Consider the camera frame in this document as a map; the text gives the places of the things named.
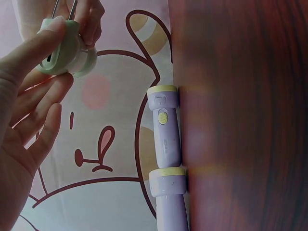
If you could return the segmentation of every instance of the lavender device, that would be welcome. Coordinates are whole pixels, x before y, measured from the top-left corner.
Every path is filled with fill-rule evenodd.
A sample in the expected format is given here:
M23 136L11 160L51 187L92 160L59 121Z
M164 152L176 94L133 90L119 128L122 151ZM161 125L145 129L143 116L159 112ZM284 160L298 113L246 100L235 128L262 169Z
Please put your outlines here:
M148 102L153 111L154 141L159 168L181 165L180 135L176 108L178 90L172 85L159 85L148 89Z
M150 189L156 197L158 231L188 231L183 195L186 193L185 170L168 167L150 172Z

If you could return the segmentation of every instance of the handheld device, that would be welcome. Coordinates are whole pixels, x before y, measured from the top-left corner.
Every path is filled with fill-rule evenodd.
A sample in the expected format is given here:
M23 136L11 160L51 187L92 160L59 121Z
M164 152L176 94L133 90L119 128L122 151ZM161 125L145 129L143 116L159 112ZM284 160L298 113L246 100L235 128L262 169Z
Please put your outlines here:
M186 193L185 170L168 167L150 172L150 190L156 197L158 231L188 231L183 195Z
M172 85L159 85L148 89L148 102L153 111L154 142L159 168L181 165L180 135L176 108L178 90Z
M54 7L52 18L45 18L41 25L41 30L52 23L58 4ZM82 77L88 74L96 65L96 49L88 50L79 35L79 23L73 20L77 6L74 0L72 10L66 23L66 33L58 48L38 66L37 70L48 75L61 75L71 73L74 77Z

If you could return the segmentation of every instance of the cartoon print fabric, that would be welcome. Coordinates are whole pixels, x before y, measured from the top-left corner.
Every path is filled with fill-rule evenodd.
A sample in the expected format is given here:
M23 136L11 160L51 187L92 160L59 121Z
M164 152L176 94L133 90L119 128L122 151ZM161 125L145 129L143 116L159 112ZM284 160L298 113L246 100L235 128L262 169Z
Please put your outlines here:
M101 2L98 63L75 79L64 99L59 136L14 231L157 229L148 183L157 165L146 91L173 84L168 1ZM12 3L0 0L0 11L4 56L22 40Z

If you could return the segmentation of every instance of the yellow circle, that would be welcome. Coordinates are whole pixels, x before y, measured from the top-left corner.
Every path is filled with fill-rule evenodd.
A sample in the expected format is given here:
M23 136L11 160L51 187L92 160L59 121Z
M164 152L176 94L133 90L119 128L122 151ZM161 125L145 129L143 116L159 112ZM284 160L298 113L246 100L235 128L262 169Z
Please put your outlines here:
M178 92L176 86L173 85L158 85L148 89L148 95L156 93L156 92L163 92L163 91L174 91Z
M185 176L185 170L181 167L159 168L150 172L150 179L167 176Z
M166 112L161 112L158 114L158 122L162 125L168 122L168 115Z

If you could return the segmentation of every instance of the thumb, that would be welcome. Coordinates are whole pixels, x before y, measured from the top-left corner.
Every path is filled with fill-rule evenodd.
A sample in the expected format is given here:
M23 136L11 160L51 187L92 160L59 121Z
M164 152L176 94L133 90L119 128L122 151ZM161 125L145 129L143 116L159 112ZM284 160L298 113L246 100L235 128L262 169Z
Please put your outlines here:
M60 44L65 20L59 16L45 29L0 60L0 78L19 86L25 76Z

